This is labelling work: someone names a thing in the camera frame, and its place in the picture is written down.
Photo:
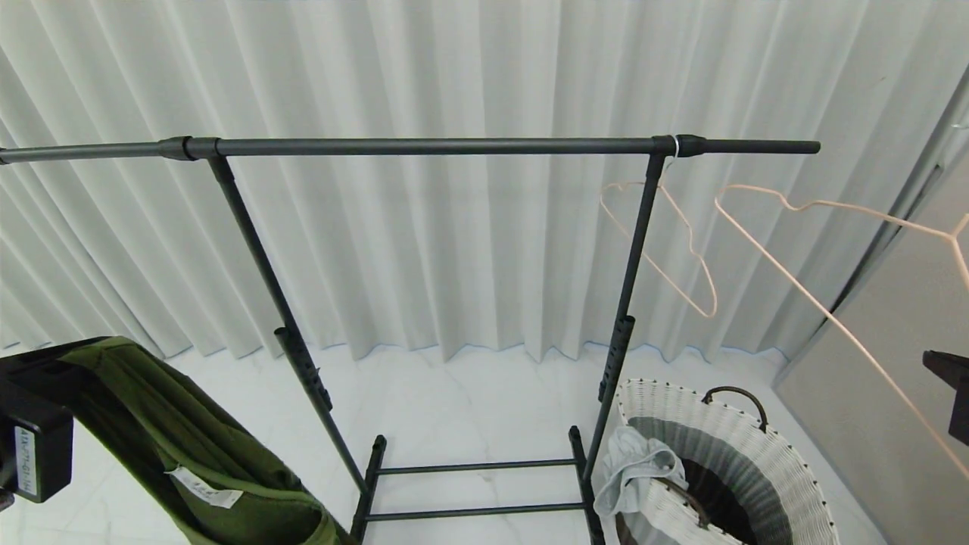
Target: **white clothing label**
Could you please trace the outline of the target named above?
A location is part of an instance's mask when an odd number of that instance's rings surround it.
[[[177,479],[195,497],[214,507],[229,509],[242,496],[242,490],[215,490],[195,473],[181,465],[176,467],[174,471],[166,471],[166,473]]]
[[[16,452],[16,486],[25,493],[37,495],[37,448],[34,433],[14,426],[14,450]]]

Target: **laundry basket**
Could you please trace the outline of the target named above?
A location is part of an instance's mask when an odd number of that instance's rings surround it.
[[[724,391],[750,398],[760,418],[713,399]],[[633,379],[620,386],[616,402],[624,424],[666,443],[684,465],[708,475],[707,481],[719,481],[712,487],[691,481],[689,491],[650,481],[640,512],[622,518],[624,545],[839,543],[817,479],[791,443],[767,424],[763,406],[750,393],[724,386],[701,395],[668,382]],[[746,535],[725,530],[738,517],[722,512],[729,503],[724,496],[749,520]],[[726,524],[718,527],[718,518]]]

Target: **light blue cloth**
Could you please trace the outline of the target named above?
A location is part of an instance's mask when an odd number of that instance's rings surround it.
[[[652,478],[666,477],[683,490],[689,486],[676,453],[659,439],[643,437],[635,428],[616,428],[608,449],[602,458],[606,485],[592,504],[600,517],[639,512]]]

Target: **white wicker basket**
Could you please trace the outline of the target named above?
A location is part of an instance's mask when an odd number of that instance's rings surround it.
[[[721,390],[750,397],[763,420],[713,401],[712,394]],[[766,424],[760,402],[749,393],[725,387],[704,396],[666,382],[634,379],[620,386],[616,402],[625,425],[716,473],[747,512],[759,545],[839,543],[817,479],[791,443]],[[699,528],[698,513],[664,484],[654,480],[648,498],[640,514],[672,542],[738,543],[716,527]]]

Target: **floor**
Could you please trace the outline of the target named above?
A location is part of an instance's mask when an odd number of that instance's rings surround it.
[[[595,425],[606,347],[586,345],[570,360],[550,351],[536,363],[522,347],[468,347],[446,364],[435,348],[379,347],[353,362],[345,347],[314,350],[333,397],[333,416],[358,465],[377,433],[385,465],[462,464],[571,456],[568,429],[586,448]],[[279,455],[345,526],[356,507],[353,482],[330,446],[293,373],[259,351],[188,352],[171,363],[189,374]],[[771,418],[814,468],[845,544],[885,543],[813,443],[767,384],[783,365],[776,353],[724,351],[713,364],[687,350],[670,364],[649,347],[630,352],[623,374],[693,389],[732,384],[757,394]],[[742,406],[749,401],[730,399]],[[185,539],[127,471],[82,427],[75,431],[72,484],[44,504],[19,499],[0,515],[0,545],[168,545]],[[382,478],[374,512],[578,501],[571,467]],[[588,543],[580,512],[517,514],[371,524],[366,543]]]

